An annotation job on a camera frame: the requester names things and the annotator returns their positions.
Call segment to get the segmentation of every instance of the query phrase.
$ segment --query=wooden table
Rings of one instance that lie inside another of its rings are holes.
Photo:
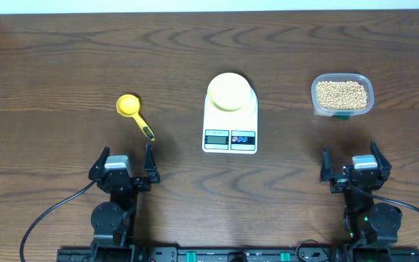
[[[254,156],[201,150],[210,80],[241,72],[259,97]],[[311,82],[360,73],[375,106],[344,121],[314,116]],[[89,183],[103,146],[142,175],[147,140],[116,113],[141,98],[162,182],[140,195],[136,237],[185,246],[337,243],[343,197],[319,182],[321,149],[339,164],[375,139],[393,165],[379,195],[419,207],[419,11],[0,15],[0,261],[48,207]],[[88,246],[94,187],[30,235],[28,261]],[[398,245],[419,247],[419,214]]]

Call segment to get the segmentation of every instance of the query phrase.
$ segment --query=white digital scale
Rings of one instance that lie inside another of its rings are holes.
[[[258,99],[243,76],[225,73],[209,83],[201,148],[208,153],[256,153]]]

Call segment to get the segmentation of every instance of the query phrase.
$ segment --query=white backdrop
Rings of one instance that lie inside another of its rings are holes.
[[[419,0],[0,0],[0,14],[419,9]]]

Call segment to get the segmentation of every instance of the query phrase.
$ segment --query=yellow spoon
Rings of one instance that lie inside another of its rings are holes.
[[[138,114],[140,110],[140,101],[134,95],[122,95],[116,104],[117,112],[125,117],[133,117],[137,122],[138,126],[142,130],[143,134],[154,141],[154,134],[151,128],[146,124],[145,120]]]

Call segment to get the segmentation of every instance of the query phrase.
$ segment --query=plastic container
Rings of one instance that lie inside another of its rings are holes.
[[[322,107],[318,102],[318,97],[316,95],[316,85],[321,81],[333,81],[333,82],[344,82],[344,81],[354,81],[359,83],[364,87],[364,90],[367,92],[367,107],[363,109],[354,109],[354,110],[340,110],[340,109],[328,109]],[[356,116],[360,114],[365,114],[371,110],[373,104],[375,103],[375,95],[372,92],[372,85],[370,80],[365,76],[360,74],[324,74],[318,76],[311,84],[311,98],[313,99],[314,114],[317,116]]]

